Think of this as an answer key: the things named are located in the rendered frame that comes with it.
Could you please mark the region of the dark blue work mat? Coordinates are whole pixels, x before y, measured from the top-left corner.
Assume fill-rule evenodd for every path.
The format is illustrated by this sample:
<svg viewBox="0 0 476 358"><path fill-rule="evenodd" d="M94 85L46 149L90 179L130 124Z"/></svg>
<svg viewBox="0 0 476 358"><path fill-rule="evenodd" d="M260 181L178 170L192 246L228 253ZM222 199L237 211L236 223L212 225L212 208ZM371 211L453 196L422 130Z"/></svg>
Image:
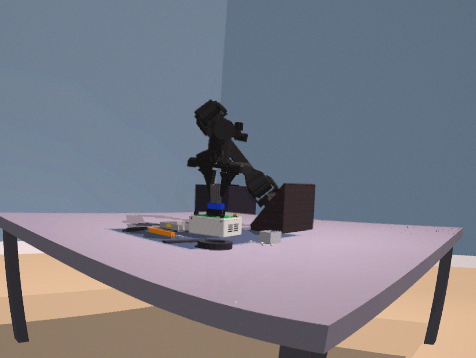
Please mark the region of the dark blue work mat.
<svg viewBox="0 0 476 358"><path fill-rule="evenodd" d="M105 228L108 230L113 230L116 231L117 233L125 234L125 235L130 235L130 236L135 236L142 238L144 240L148 241L153 241L153 242L158 242L162 244L167 244L162 241L166 240L189 240L189 239L201 239L201 238L211 238L215 240L225 240L225 241L230 241L232 242L232 245L239 245L239 244L247 244L247 243L254 243L254 242L259 242L260 238L260 231L255 231L255 230L250 230L250 229L242 229L241 230L241 235L235 235L235 236L229 236L229 237L216 237L216 236L207 236L207 235L199 235L197 233L190 233L188 230L172 230L172 229L165 229L165 228L158 228L158 227L153 227L153 228L158 228L162 229L164 231L170 231L170 232L175 232L175 235L183 236L183 237L177 237L177 236L166 236L166 235L160 235L160 234L155 234L155 233L150 233L148 230L140 230L140 231L135 231L135 232L129 232L129 231L122 231L124 228L116 228L116 229L110 229L110 228ZM302 235L295 235L295 234L287 234L287 233L282 233L282 238L289 238L289 237L296 237L296 236L302 236ZM249 242L253 241L253 242ZM177 248L183 248L187 250L197 250L197 249L202 249L197 247L197 242L194 243L187 243L187 242L182 242L182 243L171 243L168 244L173 247Z"/></svg>

